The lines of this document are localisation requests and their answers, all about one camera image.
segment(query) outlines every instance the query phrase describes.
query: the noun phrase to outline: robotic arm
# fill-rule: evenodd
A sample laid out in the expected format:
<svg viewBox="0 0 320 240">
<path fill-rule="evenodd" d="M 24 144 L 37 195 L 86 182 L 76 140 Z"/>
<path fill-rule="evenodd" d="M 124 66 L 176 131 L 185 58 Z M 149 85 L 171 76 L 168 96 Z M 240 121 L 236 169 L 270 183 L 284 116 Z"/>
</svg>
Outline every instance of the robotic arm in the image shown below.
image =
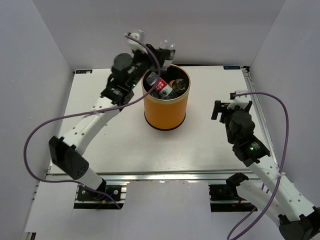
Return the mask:
<svg viewBox="0 0 320 240">
<path fill-rule="evenodd" d="M 143 31 L 129 33 L 129 36 L 144 42 Z M 91 111 L 128 104 L 134 96 L 133 88 L 144 74 L 149 70 L 157 70 L 155 61 L 150 58 L 143 46 L 131 39 L 127 44 L 133 52 L 133 57 L 128 53 L 116 56 L 106 88 L 101 92 Z M 156 56 L 162 68 L 166 69 L 171 64 L 175 55 L 174 49 L 155 49 L 150 44 L 146 46 Z M 98 132 L 120 112 L 121 109 L 115 109 L 87 115 L 62 137 L 53 136 L 49 141 L 52 162 L 72 179 L 91 189 L 105 192 L 106 181 L 89 167 L 89 163 L 82 155 Z"/>
<path fill-rule="evenodd" d="M 286 240 L 309 240 L 320 231 L 320 208 L 308 201 L 289 181 L 282 172 L 279 174 L 278 165 L 270 156 L 266 146 L 254 136 L 255 124 L 249 110 L 252 101 L 247 96 L 233 97 L 247 91 L 230 93 L 231 103 L 215 101 L 212 120 L 221 113 L 220 122 L 225 124 L 227 140 L 233 144 L 235 156 L 247 168 L 252 170 L 273 192 L 278 177 L 280 185 L 270 208 L 268 217 L 279 227 L 280 233 Z M 250 201 L 262 210 L 270 196 L 259 189 L 242 173 L 236 173 L 226 181 L 228 188 L 235 196 Z"/>
</svg>

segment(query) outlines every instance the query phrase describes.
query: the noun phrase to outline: plastic bottle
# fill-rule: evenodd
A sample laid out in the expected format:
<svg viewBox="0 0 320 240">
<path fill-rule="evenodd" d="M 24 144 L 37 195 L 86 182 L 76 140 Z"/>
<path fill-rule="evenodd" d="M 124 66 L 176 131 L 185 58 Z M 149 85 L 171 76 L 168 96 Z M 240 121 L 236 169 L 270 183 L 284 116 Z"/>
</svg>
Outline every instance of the plastic bottle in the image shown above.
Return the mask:
<svg viewBox="0 0 320 240">
<path fill-rule="evenodd" d="M 178 94 L 172 89 L 172 87 L 165 82 L 160 76 L 158 76 L 154 71 L 149 74 L 145 79 L 146 83 L 150 86 L 156 84 L 155 91 L 159 93 L 165 99 L 176 99 Z"/>
<path fill-rule="evenodd" d="M 187 82 L 181 78 L 178 78 L 176 80 L 172 80 L 169 83 L 170 87 L 172 87 L 172 89 L 179 93 L 182 94 L 187 90 Z"/>
<path fill-rule="evenodd" d="M 175 49 L 176 49 L 176 44 L 170 40 L 170 39 L 165 39 L 163 41 L 160 42 L 160 49 L 164 49 L 164 50 L 170 50 L 170 55 L 167 57 L 167 59 L 164 60 L 163 66 L 161 67 L 162 71 L 166 71 L 168 67 L 170 67 L 170 65 L 172 64 L 172 61 L 174 59 L 175 56 Z"/>
</svg>

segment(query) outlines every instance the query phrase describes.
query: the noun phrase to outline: wire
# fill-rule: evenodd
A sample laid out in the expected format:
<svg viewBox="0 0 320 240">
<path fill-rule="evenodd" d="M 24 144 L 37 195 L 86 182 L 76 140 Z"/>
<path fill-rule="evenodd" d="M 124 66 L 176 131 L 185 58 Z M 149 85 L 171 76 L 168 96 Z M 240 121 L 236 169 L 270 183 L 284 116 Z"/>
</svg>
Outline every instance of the wire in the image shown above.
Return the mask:
<svg viewBox="0 0 320 240">
<path fill-rule="evenodd" d="M 246 95 L 265 95 L 268 97 L 271 97 L 275 100 L 277 100 L 283 110 L 284 110 L 284 115 L 285 115 L 285 139 L 284 139 L 284 147 L 283 147 L 283 153 L 282 153 L 282 159 L 281 159 L 281 163 L 280 163 L 280 167 L 279 167 L 279 173 L 282 173 L 283 168 L 284 168 L 284 164 L 285 164 L 285 159 L 286 159 L 286 154 L 287 154 L 287 146 L 288 146 L 288 139 L 289 139 L 289 115 L 288 115 L 288 111 L 287 108 L 285 106 L 285 104 L 276 96 L 267 93 L 267 92 L 261 92 L 261 91 L 257 91 L 257 92 L 246 92 L 246 93 L 239 93 L 239 94 L 234 94 L 234 97 L 240 97 L 240 96 L 246 96 Z M 244 234 L 246 234 L 254 225 L 256 225 L 257 222 L 259 222 L 259 220 L 263 217 L 263 215 L 267 212 L 268 208 L 270 207 L 270 205 L 272 204 L 273 200 L 276 197 L 279 185 L 280 185 L 280 180 L 281 180 L 281 176 L 279 176 L 277 178 L 275 187 L 274 187 L 274 191 L 269 199 L 269 201 L 267 202 L 266 206 L 264 207 L 264 209 L 261 211 L 261 213 L 256 217 L 256 219 L 248 226 L 246 227 L 242 232 L 240 232 L 237 236 L 235 236 L 234 238 L 231 238 L 231 234 L 233 233 L 233 231 L 241 224 L 243 223 L 252 213 L 253 211 L 251 211 L 247 216 L 245 216 L 240 222 L 238 222 L 233 229 L 230 231 L 230 233 L 227 236 L 227 240 L 237 240 L 238 238 L 240 238 L 241 236 L 243 236 Z"/>
<path fill-rule="evenodd" d="M 161 75 L 161 67 L 160 67 L 160 63 L 157 59 L 157 57 L 154 55 L 154 53 L 143 43 L 143 42 L 140 42 L 139 40 L 131 37 L 131 36 L 128 36 L 128 35 L 125 35 L 125 37 L 127 39 L 130 39 L 138 44 L 140 44 L 142 47 L 144 47 L 146 49 L 146 51 L 148 52 L 148 54 L 153 58 L 156 66 L 157 66 L 157 71 L 158 71 L 158 75 L 160 76 Z M 80 184 L 80 185 L 83 185 L 81 182 L 79 181 L 76 181 L 76 180 L 46 180 L 46 179 L 42 179 L 38 176 L 36 176 L 32 170 L 30 169 L 30 166 L 28 164 L 28 159 L 27 159 L 27 149 L 28 149 L 28 145 L 29 145 L 29 142 L 31 140 L 31 138 L 33 137 L 33 135 L 40 129 L 42 128 L 43 126 L 49 124 L 49 123 L 52 123 L 52 122 L 55 122 L 55 121 L 59 121 L 59 120 L 62 120 L 62 119 L 69 119 L 69 118 L 74 118 L 74 117 L 80 117 L 80 116 L 85 116 L 85 115 L 92 115 L 92 114 L 96 114 L 97 112 L 98 113 L 104 113 L 104 112 L 108 112 L 108 111 L 112 111 L 112 110 L 120 110 L 120 109 L 124 109 L 126 107 L 129 107 L 139 101 L 141 101 L 142 99 L 144 99 L 146 96 L 148 96 L 148 94 L 150 94 L 156 87 L 157 84 L 154 84 L 152 86 L 152 88 L 146 93 L 144 94 L 143 96 L 139 97 L 137 100 L 134 100 L 128 104 L 125 104 L 125 105 L 122 105 L 122 106 L 115 106 L 115 107 L 109 107 L 109 108 L 104 108 L 104 109 L 99 109 L 99 110 L 96 110 L 96 111 L 86 111 L 86 112 L 81 112 L 81 113 L 75 113 L 75 114 L 70 114 L 70 115 L 66 115 L 66 116 L 59 116 L 59 117 L 55 117 L 55 118 L 52 118 L 50 120 L 47 120 L 43 123 L 41 123 L 39 126 L 37 126 L 30 134 L 29 136 L 27 137 L 25 143 L 24 143 L 24 147 L 23 147 L 23 162 L 24 162 L 24 165 L 25 165 L 25 168 L 26 170 L 28 171 L 28 173 L 36 180 L 38 180 L 39 182 L 43 182 L 43 183 L 51 183 L 51 184 L 55 184 L 55 183 L 76 183 L 76 184 Z M 102 192 L 102 191 L 97 191 L 97 190 L 94 190 L 90 187 L 87 187 L 87 186 L 84 186 L 86 189 L 88 189 L 89 191 L 93 192 L 93 193 L 96 193 L 96 194 L 101 194 L 101 195 L 104 195 L 106 197 L 108 197 L 111 201 L 114 202 L 114 204 L 119 208 L 120 206 L 117 204 L 117 202 L 107 193 L 105 192 Z"/>
<path fill-rule="evenodd" d="M 261 190 L 263 190 L 265 187 L 265 184 L 262 184 Z M 242 218 L 229 232 L 228 236 L 226 237 L 227 239 L 229 239 L 231 237 L 231 235 L 234 233 L 234 231 L 245 221 L 247 220 L 255 211 L 257 210 L 256 207 L 254 207 L 251 212 L 249 212 L 244 218 Z"/>
</svg>

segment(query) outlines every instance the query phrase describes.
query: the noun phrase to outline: trash can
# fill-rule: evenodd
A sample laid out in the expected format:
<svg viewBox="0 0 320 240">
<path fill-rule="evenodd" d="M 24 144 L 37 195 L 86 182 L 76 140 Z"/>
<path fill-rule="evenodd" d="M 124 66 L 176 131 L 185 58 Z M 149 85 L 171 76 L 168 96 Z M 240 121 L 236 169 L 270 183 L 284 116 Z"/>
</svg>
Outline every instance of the trash can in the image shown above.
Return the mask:
<svg viewBox="0 0 320 240">
<path fill-rule="evenodd" d="M 146 94 L 151 88 L 146 83 L 146 77 L 151 72 L 148 71 L 142 79 L 142 92 Z M 186 118 L 187 102 L 190 90 L 190 77 L 185 70 L 176 65 L 168 67 L 166 72 L 161 73 L 161 78 L 168 84 L 172 80 L 186 80 L 186 91 L 178 98 L 164 100 L 151 96 L 150 94 L 143 99 L 144 101 L 144 117 L 147 123 L 162 131 L 169 131 L 179 127 Z"/>
</svg>

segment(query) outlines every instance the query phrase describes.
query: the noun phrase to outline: red label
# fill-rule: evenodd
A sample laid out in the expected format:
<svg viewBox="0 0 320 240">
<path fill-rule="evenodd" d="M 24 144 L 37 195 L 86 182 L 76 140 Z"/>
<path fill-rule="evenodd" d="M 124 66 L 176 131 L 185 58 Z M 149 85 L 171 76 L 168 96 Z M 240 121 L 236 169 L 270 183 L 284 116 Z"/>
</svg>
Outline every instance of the red label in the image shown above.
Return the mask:
<svg viewBox="0 0 320 240">
<path fill-rule="evenodd" d="M 160 78 L 160 80 L 156 83 L 156 87 L 154 90 L 160 93 L 162 89 L 164 89 L 167 85 L 168 84 L 162 78 Z"/>
</svg>

